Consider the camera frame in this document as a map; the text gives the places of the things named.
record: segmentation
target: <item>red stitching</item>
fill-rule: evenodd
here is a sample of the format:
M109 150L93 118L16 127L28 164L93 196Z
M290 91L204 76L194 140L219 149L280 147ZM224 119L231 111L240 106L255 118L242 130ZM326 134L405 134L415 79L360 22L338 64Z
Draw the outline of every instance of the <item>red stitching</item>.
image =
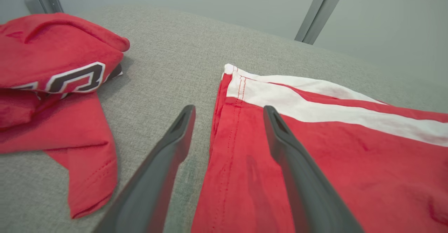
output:
M229 163L229 174L228 174L228 178L227 178L227 185L226 185L226 192L224 193L224 201L223 201L223 212L222 212L222 218L221 218L221 230L223 230L223 224L224 224L224 218L225 218L225 200L227 198L227 191L229 191L229 184L230 184L230 172L232 171L232 165L233 165L233 156L235 155L235 145L236 145L236 141L237 141L237 133L238 133L238 125L240 123L240 114L241 114L241 109L243 106L243 99L244 99L244 91L246 89L246 78L244 78L244 86L243 86L243 94L241 96L241 100L240 100L240 109L238 110L238 118L237 118L237 123L235 126L235 135L233 137L233 147L232 147L232 157L230 158L230 163Z
M237 102L238 102L238 99L240 98L241 82L242 82L242 80L241 80L241 76L240 76L240 85L239 85L239 87L238 87L237 101L235 102L235 105L233 106L233 115L232 115L233 120L232 120L232 123L235 122L235 110L237 109ZM230 139L232 138L233 128L234 128L234 127L232 127L232 129L230 130L229 140L227 141L227 153L229 153ZM229 160L227 160L227 161L226 161L226 164L224 165L223 174L221 175L222 177L224 177L224 173L226 172L226 171L225 171L225 166L227 166L227 164L229 164ZM228 176L227 176L227 179L228 179L228 180L230 179L230 169L229 169L229 174L228 174ZM222 182L221 182L221 185L219 185L218 198L221 197L221 192L222 192ZM227 192L224 193L223 208L224 208L224 205L225 205L225 197L226 197L226 194L227 194ZM213 228L213 229L215 228L216 220L218 219L218 211L219 211L219 204L217 204L217 206L216 206L215 217L214 217L214 219L213 219L213 223L211 224L211 225L212 225L211 228Z

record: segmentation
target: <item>red and white cloth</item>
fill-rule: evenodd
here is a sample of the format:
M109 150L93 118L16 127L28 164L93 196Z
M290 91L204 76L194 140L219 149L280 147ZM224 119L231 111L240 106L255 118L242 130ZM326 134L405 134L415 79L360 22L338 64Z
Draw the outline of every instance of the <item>red and white cloth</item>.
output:
M294 232L265 105L282 115L366 232L448 231L448 114L226 64L192 232Z
M68 169L72 218L103 206L117 183L115 144L96 89L122 73L129 45L63 13L0 25L0 153L44 150Z

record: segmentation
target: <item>red fabric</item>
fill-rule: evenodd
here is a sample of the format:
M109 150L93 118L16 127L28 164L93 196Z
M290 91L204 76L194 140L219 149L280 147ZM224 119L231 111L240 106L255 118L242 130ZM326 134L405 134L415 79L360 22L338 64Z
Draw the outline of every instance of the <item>red fabric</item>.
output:
M211 157L192 232L294 232L280 166L272 159L262 107L226 97L232 75L219 87ZM446 122L448 115L340 100L295 91L308 101L362 106L378 112ZM366 232L448 231L448 150L364 126L283 119Z
M117 183L117 157L95 90L117 68L129 41L55 13L1 25L0 45L0 152L44 150L69 171L71 217L96 211ZM101 70L76 74L48 94L57 78L92 66ZM94 87L83 91L86 85ZM85 94L65 97L70 92Z

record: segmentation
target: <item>clothing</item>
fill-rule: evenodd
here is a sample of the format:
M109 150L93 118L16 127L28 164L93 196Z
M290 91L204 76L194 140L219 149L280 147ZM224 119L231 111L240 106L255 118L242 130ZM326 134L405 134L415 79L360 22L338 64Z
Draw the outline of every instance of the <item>clothing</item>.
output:
M95 91L122 73L129 41L55 13L1 25L0 45L0 152L45 150L69 170L71 217L96 211L117 183L117 157Z
M227 64L192 232L294 232L265 105L282 115L366 232L448 230L448 114Z

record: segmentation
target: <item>gray fabric surface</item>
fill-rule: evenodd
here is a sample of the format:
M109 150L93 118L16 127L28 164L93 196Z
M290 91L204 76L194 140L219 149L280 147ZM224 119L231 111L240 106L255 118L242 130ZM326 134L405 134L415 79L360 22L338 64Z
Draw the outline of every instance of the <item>gray fabric surface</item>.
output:
M402 107L448 112L448 90L382 74L359 60L255 30L165 9L113 6L82 14L130 40L124 75L99 90L117 144L120 191L187 104L197 118L171 197L166 232L188 232L208 162L211 120L226 63L260 75L329 80ZM43 152L2 155L3 232L87 232L98 212L71 220L68 174Z

